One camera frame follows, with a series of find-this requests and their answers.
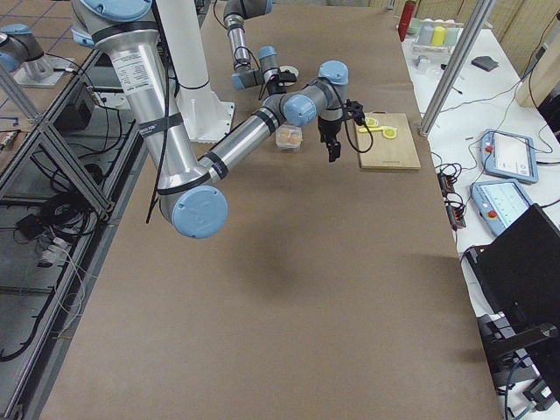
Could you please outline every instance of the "white sticker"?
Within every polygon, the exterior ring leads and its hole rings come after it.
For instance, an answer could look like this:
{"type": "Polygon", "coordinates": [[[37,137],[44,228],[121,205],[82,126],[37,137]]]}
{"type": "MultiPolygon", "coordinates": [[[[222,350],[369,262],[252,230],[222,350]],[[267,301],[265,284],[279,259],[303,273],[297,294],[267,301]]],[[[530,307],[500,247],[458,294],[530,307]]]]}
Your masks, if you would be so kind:
{"type": "Polygon", "coordinates": [[[113,67],[126,95],[153,88],[148,70],[138,52],[116,59],[113,67]]]}

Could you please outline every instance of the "computer monitor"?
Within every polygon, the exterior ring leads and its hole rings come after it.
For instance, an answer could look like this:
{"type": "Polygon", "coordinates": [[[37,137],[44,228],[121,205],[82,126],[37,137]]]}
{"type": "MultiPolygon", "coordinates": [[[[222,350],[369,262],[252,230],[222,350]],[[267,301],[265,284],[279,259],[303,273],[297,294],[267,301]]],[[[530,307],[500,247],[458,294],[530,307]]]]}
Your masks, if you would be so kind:
{"type": "MultiPolygon", "coordinates": [[[[543,323],[560,328],[560,231],[537,204],[485,247],[476,265],[488,303],[516,333],[543,323]]],[[[526,350],[560,401],[560,339],[526,350]]]]}

